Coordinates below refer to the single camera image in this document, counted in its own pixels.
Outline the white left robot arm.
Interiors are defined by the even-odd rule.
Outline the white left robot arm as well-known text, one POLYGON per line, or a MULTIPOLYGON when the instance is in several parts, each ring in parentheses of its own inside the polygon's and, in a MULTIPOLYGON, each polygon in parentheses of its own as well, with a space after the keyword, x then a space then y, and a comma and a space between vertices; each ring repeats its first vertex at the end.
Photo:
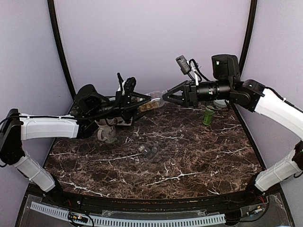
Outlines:
POLYGON ((76 114, 63 116, 42 116, 20 113, 11 109, 1 122, 0 159, 2 167, 14 166, 41 190, 56 206, 63 206, 67 196, 60 191, 55 178, 43 169, 23 150, 24 140, 39 138, 84 139, 98 128, 97 122, 105 125, 130 125, 140 118, 138 108, 151 100, 150 96, 134 91, 134 83, 124 83, 115 97, 99 94, 92 84, 83 86, 74 97, 78 107, 76 114))

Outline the grey weekly pill organizer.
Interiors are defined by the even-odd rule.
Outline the grey weekly pill organizer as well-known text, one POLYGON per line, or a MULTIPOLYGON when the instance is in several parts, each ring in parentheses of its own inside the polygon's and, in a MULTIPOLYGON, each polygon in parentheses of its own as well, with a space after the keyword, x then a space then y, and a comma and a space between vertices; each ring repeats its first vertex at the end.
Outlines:
POLYGON ((152 148, 148 148, 147 146, 144 145, 141 146, 145 147, 145 152, 144 153, 141 152, 141 153, 148 159, 153 159, 159 150, 158 145, 154 145, 152 148))

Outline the green pill bottle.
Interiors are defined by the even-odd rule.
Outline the green pill bottle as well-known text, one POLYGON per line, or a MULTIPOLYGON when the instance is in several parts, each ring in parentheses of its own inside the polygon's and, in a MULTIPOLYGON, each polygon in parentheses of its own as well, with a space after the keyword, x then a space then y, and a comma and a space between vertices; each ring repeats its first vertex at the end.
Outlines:
POLYGON ((213 114, 214 114, 214 107, 207 105, 204 111, 203 125, 208 126, 211 124, 213 114))

